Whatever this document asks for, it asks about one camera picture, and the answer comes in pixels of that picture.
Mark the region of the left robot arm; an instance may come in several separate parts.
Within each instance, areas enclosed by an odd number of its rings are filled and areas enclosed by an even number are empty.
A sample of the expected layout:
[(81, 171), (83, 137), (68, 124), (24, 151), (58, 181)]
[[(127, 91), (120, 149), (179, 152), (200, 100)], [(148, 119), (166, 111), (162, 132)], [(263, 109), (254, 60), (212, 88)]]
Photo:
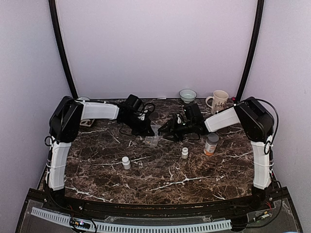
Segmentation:
[(65, 188), (65, 168), (69, 149), (76, 139), (80, 123), (86, 119), (109, 119), (127, 125), (134, 136), (154, 136), (149, 116), (155, 111), (153, 103), (144, 104), (137, 96), (119, 103), (74, 99), (61, 99), (49, 121), (49, 135), (45, 144), (50, 148), (46, 185), (51, 191)]

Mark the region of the orange pill bottle grey cap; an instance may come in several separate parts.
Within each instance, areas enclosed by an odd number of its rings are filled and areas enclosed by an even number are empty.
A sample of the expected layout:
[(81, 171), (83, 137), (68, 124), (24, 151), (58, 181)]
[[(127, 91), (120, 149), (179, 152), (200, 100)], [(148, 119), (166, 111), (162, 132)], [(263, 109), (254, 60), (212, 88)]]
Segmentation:
[(212, 156), (219, 142), (219, 136), (216, 133), (210, 133), (207, 136), (207, 140), (204, 147), (204, 154)]

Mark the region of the clear plastic pill organizer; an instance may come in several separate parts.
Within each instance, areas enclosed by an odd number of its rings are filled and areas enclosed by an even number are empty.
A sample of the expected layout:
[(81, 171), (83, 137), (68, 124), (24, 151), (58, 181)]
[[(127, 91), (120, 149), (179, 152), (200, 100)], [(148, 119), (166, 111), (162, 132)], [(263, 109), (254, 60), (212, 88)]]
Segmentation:
[(158, 145), (158, 142), (161, 136), (161, 132), (158, 131), (160, 127), (161, 127), (160, 125), (151, 125), (151, 128), (155, 135), (146, 136), (144, 140), (145, 145), (150, 146), (150, 147), (156, 147)]

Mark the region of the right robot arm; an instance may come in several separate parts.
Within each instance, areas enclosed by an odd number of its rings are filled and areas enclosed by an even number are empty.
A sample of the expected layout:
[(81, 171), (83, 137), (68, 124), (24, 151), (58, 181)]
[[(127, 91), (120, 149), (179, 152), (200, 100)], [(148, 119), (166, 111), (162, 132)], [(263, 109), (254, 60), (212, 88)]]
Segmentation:
[(253, 188), (265, 190), (273, 181), (273, 143), (279, 127), (279, 114), (271, 114), (264, 104), (276, 108), (266, 100), (249, 97), (205, 118), (197, 103), (184, 106), (184, 116), (173, 114), (158, 132), (163, 137), (179, 142), (187, 134), (209, 135), (218, 130), (241, 125), (253, 150)]

